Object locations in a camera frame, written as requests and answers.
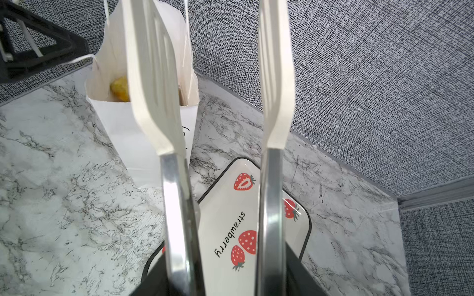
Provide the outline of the white slotted right gripper left finger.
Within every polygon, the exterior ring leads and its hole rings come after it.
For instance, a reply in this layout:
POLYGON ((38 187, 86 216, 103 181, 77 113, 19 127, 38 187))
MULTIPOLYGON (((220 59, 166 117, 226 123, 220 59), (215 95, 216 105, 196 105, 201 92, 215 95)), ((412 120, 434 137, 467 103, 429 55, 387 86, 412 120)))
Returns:
POLYGON ((124 1, 123 19, 133 114, 160 159, 168 282, 181 296, 203 296, 173 44, 153 1, 124 1))

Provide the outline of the white printed paper bag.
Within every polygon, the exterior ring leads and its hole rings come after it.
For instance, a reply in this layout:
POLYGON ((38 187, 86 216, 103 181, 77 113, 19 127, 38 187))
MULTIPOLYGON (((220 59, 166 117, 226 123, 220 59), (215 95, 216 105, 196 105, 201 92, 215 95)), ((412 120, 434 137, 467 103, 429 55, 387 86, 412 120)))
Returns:
MULTIPOLYGON (((186 157, 189 158, 199 105, 198 78, 193 69, 189 24, 181 11, 166 2, 155 1, 154 4, 174 47, 181 96, 181 124, 186 157)), ((123 6, 118 3, 113 12, 109 12, 107 6, 104 10, 104 38, 97 54, 90 56, 93 67, 85 82, 86 97, 135 185, 140 189, 158 188, 161 185, 159 157, 138 126, 131 103, 119 101, 110 90, 114 80, 127 74, 123 6)))

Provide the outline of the white slotted right gripper right finger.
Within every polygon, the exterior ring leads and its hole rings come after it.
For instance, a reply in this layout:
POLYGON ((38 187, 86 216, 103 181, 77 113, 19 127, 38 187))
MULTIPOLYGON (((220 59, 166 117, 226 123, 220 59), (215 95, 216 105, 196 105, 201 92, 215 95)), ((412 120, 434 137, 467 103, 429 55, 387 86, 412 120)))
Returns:
POLYGON ((255 294, 286 294, 283 154, 295 112, 295 70, 286 1, 260 1, 258 57, 264 112, 255 294))

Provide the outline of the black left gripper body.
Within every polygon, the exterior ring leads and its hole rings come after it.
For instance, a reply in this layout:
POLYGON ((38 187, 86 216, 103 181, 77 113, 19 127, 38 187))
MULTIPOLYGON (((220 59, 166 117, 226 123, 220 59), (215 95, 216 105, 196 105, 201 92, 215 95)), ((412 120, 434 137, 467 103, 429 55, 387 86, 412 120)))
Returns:
POLYGON ((62 28, 12 1, 1 1, 1 83, 15 83, 90 53, 86 39, 62 28), (16 51, 6 21, 19 25, 31 49, 16 51), (39 47, 30 31, 54 41, 39 47))

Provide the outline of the fake croissant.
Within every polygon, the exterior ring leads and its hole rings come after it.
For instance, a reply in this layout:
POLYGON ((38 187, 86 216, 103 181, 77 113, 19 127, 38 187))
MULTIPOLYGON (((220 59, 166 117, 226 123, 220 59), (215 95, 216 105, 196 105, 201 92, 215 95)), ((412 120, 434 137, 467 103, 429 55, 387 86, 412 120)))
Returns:
POLYGON ((114 80, 110 84, 112 95, 121 102, 130 102, 130 95, 128 91, 128 80, 126 76, 114 80))

